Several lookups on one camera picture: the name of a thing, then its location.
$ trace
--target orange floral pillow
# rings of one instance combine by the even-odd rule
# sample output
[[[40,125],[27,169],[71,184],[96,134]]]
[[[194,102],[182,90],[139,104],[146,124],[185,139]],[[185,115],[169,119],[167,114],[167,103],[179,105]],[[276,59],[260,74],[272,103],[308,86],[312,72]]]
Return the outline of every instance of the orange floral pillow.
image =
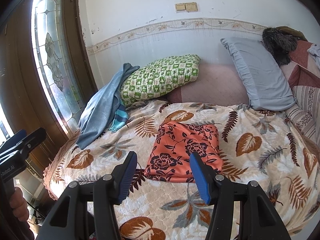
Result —
[[[190,155],[197,152],[202,161],[221,173],[219,135],[213,124],[193,125],[171,121],[160,125],[145,169],[148,179],[193,182]]]

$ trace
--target wall switch panel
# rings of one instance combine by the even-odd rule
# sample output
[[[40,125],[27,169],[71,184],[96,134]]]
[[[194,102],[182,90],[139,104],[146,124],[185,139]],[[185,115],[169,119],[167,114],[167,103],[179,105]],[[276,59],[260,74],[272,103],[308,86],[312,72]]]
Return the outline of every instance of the wall switch panel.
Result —
[[[186,3],[185,5],[186,5],[187,12],[197,12],[198,11],[197,3],[195,3],[195,2]]]
[[[184,3],[176,3],[176,11],[185,11],[186,10],[186,5]]]

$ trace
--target blue cloth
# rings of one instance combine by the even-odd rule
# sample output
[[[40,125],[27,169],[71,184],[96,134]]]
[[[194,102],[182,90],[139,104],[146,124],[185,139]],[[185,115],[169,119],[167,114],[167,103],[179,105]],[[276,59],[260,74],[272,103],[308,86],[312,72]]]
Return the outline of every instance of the blue cloth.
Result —
[[[121,106],[121,85],[139,68],[130,63],[123,64],[123,69],[113,76],[110,83],[89,100],[79,121],[81,133],[76,143],[80,149],[92,143],[113,122],[116,111]]]
[[[121,99],[119,100],[119,103],[120,105],[116,110],[115,118],[113,119],[112,125],[109,128],[109,131],[112,131],[112,132],[116,132],[121,127],[123,127],[127,123],[127,120],[129,118],[128,113],[126,112],[125,106]]]

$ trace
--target finger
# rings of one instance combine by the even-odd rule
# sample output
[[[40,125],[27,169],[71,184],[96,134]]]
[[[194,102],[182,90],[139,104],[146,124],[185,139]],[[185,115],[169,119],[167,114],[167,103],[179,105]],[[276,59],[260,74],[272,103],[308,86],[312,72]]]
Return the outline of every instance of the finger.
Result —
[[[29,218],[29,213],[25,213],[22,217],[18,217],[19,221],[24,222]]]
[[[9,203],[11,208],[17,208],[23,204],[23,196],[22,191],[19,187],[15,187],[14,193],[10,197]]]
[[[15,208],[12,212],[17,218],[23,217],[26,213],[29,213],[29,210],[27,209],[27,202],[24,201],[21,206]]]

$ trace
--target light blue pillow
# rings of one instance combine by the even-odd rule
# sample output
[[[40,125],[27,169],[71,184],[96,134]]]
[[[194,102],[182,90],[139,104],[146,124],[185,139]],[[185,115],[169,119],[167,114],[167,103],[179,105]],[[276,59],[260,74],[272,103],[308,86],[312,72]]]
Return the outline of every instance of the light blue pillow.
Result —
[[[295,104],[287,80],[261,41],[237,37],[220,41],[235,63],[254,110],[282,111]]]

